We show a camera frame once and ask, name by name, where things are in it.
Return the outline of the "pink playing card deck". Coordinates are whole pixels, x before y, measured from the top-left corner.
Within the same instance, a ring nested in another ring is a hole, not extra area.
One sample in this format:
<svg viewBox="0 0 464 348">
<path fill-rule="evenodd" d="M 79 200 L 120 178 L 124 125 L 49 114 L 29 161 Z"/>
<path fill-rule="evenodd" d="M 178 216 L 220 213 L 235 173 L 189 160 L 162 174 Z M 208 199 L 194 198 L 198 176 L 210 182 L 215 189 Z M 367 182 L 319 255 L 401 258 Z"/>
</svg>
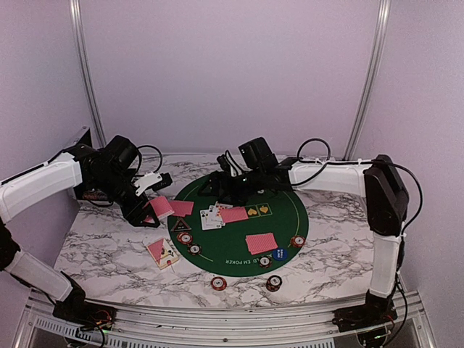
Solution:
<svg viewBox="0 0 464 348">
<path fill-rule="evenodd" d="M 165 196 L 156 197 L 149 203 L 158 219 L 166 218 L 174 213 L 174 209 Z"/>
</svg>

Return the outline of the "nine of spades card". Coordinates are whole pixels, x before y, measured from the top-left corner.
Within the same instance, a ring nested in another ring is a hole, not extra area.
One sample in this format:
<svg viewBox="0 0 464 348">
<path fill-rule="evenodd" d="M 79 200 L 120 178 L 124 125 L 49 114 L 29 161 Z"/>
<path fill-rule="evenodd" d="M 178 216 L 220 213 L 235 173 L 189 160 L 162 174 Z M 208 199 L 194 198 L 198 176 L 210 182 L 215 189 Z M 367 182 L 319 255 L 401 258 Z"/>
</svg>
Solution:
<svg viewBox="0 0 464 348">
<path fill-rule="evenodd" d="M 200 222 L 203 231 L 222 228 L 222 225 L 220 223 L 210 220 L 208 210 L 200 211 Z"/>
</svg>

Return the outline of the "black triangular all-in button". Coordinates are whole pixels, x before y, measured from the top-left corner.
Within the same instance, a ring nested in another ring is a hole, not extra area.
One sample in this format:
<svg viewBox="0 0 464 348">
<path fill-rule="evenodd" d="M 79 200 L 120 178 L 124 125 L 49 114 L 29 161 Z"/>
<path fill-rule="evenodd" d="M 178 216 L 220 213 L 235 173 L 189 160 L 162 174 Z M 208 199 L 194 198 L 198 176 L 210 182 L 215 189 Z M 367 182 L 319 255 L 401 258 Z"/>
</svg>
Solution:
<svg viewBox="0 0 464 348">
<path fill-rule="evenodd" d="M 191 230 L 191 227 L 188 225 L 188 223 L 183 218 L 179 217 L 170 231 L 172 233 L 180 233 L 180 232 L 188 232 L 190 230 Z"/>
</svg>

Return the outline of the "dark chips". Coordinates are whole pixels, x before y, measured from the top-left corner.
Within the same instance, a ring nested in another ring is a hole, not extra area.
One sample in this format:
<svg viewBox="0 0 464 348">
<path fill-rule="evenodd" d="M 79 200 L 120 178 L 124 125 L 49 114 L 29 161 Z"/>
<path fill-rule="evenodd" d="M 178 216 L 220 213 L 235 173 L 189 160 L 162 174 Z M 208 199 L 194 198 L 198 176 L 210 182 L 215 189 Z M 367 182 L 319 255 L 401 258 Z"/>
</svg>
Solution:
<svg viewBox="0 0 464 348">
<path fill-rule="evenodd" d="M 269 256 L 262 256 L 258 259 L 261 268 L 269 268 L 272 265 L 272 259 Z"/>
<path fill-rule="evenodd" d="M 191 244 L 188 246 L 188 252 L 191 255 L 198 255 L 202 251 L 202 248 L 198 244 Z"/>
</svg>

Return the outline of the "blue small blind button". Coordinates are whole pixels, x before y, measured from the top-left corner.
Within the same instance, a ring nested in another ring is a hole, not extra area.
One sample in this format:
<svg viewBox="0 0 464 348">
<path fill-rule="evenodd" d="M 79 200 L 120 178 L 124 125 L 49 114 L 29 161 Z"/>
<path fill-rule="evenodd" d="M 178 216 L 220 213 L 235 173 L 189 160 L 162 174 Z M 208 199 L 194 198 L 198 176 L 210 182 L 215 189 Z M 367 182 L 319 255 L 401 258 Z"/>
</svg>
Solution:
<svg viewBox="0 0 464 348">
<path fill-rule="evenodd" d="M 286 261 L 289 257 L 288 249 L 279 247 L 272 251 L 272 257 L 276 261 Z"/>
</svg>

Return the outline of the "dark red poker chip stack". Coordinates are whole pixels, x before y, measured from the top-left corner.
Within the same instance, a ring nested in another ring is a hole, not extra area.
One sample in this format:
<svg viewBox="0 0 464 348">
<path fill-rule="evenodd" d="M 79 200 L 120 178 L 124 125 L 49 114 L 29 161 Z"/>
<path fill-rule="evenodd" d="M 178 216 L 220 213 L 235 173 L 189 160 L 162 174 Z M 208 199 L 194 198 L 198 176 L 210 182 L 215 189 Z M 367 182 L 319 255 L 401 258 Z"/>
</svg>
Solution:
<svg viewBox="0 0 464 348">
<path fill-rule="evenodd" d="M 280 289 L 282 283 L 282 278 L 279 275 L 272 275 L 267 279 L 265 287 L 268 291 L 275 292 Z"/>
</svg>

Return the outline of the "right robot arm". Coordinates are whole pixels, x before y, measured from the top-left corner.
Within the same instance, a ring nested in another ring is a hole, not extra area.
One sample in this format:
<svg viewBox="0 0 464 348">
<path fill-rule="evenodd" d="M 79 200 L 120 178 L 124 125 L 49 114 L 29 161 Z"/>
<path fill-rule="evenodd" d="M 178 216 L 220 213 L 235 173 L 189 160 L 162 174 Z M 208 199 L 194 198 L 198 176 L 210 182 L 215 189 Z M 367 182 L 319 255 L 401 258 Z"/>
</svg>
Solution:
<svg viewBox="0 0 464 348">
<path fill-rule="evenodd" d="M 218 157 L 221 169 L 208 175 L 199 195 L 214 196 L 226 204 L 243 205 L 259 191 L 337 191 L 365 201 L 368 225 L 373 232 L 373 275 L 360 307 L 359 318 L 373 325 L 385 316 L 396 286 L 403 247 L 409 194 L 399 166 L 387 155 L 357 161 L 322 161 L 300 154 L 278 161 L 263 137 L 239 147 L 247 170 L 237 168 L 227 154 Z"/>
</svg>

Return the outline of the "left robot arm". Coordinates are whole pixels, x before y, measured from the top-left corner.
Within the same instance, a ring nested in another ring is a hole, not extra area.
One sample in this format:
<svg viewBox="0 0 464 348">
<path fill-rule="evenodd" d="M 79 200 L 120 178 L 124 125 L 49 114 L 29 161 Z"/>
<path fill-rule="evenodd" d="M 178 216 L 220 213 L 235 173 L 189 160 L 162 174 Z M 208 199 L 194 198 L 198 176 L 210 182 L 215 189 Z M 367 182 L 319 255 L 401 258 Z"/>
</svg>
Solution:
<svg viewBox="0 0 464 348">
<path fill-rule="evenodd" d="M 129 168 L 142 155 L 128 138 L 115 136 L 95 149 L 75 144 L 50 160 L 1 182 L 1 270 L 31 285 L 57 304 L 75 322 L 91 317 L 83 290 L 63 273 L 24 251 L 12 238 L 7 223 L 39 202 L 77 186 L 96 189 L 117 204 L 134 227 L 157 227 L 160 222 L 145 194 L 163 181 L 158 171 L 137 177 Z"/>
</svg>

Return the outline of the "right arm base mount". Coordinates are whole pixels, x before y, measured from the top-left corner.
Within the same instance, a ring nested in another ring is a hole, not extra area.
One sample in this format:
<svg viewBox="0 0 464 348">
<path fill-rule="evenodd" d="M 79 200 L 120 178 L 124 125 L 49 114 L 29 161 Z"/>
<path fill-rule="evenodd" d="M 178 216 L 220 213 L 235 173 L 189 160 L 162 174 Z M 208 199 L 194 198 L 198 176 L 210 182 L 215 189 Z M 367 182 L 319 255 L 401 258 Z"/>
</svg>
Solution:
<svg viewBox="0 0 464 348">
<path fill-rule="evenodd" d="M 382 312 L 366 304 L 337 309 L 333 314 L 332 323 L 338 327 L 340 332 L 369 328 L 392 322 L 398 318 L 395 309 L 389 308 Z"/>
</svg>

